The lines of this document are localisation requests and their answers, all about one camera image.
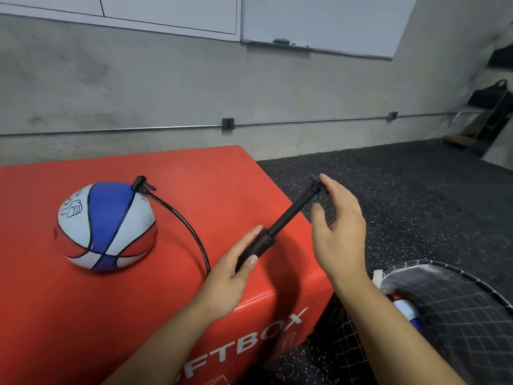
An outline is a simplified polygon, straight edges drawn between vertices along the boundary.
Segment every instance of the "red plyo box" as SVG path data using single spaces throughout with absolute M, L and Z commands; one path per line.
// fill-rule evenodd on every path
M 131 184 L 138 175 L 194 227 L 212 266 L 291 204 L 239 146 L 0 168 L 3 383 L 99 383 L 201 288 L 205 266 L 196 242 L 153 201 L 157 244 L 135 265 L 95 274 L 59 251 L 64 200 L 89 184 Z M 332 293 L 313 256 L 310 224 L 298 214 L 260 258 L 237 309 L 197 342 L 178 383 L 224 385 L 298 345 Z

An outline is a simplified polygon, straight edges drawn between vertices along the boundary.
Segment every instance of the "basketball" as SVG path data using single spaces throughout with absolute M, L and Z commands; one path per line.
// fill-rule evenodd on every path
M 148 198 L 118 182 L 97 182 L 68 198 L 57 213 L 59 252 L 75 265 L 110 272 L 146 255 L 157 238 Z

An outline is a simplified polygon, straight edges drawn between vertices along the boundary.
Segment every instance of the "person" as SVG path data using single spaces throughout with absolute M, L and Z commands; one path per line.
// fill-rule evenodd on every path
M 399 310 L 373 284 L 365 268 L 365 220 L 356 197 L 321 174 L 337 219 L 329 227 L 323 208 L 311 211 L 313 252 L 354 322 L 376 381 L 380 385 L 463 385 Z M 239 304 L 258 258 L 235 273 L 237 258 L 262 226 L 242 237 L 215 265 L 197 296 L 137 350 L 104 385 L 170 384 L 196 341 L 210 324 Z

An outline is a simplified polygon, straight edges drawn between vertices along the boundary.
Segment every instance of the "red foam box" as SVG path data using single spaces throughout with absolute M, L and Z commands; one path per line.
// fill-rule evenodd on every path
M 59 251 L 57 211 L 70 194 L 138 175 L 189 220 L 212 265 L 290 206 L 239 146 L 0 168 L 3 383 L 97 384 L 200 289 L 205 271 L 196 242 L 153 202 L 157 244 L 135 265 L 99 275 Z M 260 259 L 238 308 L 197 342 L 179 383 L 233 382 L 255 362 L 298 345 L 332 292 L 312 253 L 310 224 L 299 214 Z

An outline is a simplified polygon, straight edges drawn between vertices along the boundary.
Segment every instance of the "speckled floor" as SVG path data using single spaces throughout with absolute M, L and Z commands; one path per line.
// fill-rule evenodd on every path
M 325 173 L 351 190 L 367 220 L 369 270 L 413 259 L 455 265 L 513 302 L 513 172 L 438 140 L 318 153 L 260 166 L 291 200 L 310 174 Z M 335 210 L 322 202 L 327 219 Z M 310 206 L 303 210 L 309 218 Z M 329 329 L 336 300 L 306 343 L 256 368 L 258 383 L 338 383 Z

